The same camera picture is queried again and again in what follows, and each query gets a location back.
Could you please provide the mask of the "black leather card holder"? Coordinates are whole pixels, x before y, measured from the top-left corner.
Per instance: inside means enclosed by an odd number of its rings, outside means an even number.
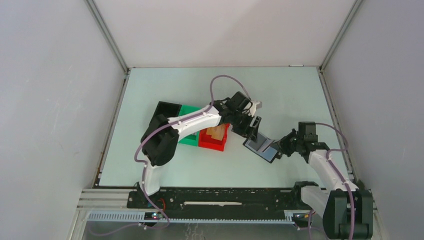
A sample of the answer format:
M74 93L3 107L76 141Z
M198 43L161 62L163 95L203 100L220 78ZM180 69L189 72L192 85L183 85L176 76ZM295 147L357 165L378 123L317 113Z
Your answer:
M266 162L272 164L275 159L281 159L282 155L278 152L277 149L271 147L271 144L274 140L266 137L261 132L257 134L256 140L247 139L243 142L248 150L265 160Z

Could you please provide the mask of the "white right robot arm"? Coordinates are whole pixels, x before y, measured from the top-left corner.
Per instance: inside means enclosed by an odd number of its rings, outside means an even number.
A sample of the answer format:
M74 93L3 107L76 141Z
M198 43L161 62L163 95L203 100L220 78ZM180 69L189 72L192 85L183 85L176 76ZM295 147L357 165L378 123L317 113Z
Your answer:
M298 153L326 189L302 186L291 194L291 204L297 209L310 206L321 217L330 240L368 240L373 236L373 196L340 171L332 156L336 149L319 141L317 126L317 122L299 122L298 129L269 145L280 155Z

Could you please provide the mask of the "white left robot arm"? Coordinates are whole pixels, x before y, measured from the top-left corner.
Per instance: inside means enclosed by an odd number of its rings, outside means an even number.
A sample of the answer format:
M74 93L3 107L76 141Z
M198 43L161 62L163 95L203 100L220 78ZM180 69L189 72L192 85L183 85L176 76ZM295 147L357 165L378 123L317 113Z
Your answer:
M145 208L156 206L163 166L174 157L178 142L183 138L207 128L230 124L237 135L256 140L261 122L256 111L261 107L261 101L238 91L230 98L212 99L207 106L186 115L153 116L134 154L136 162L144 163L138 201Z

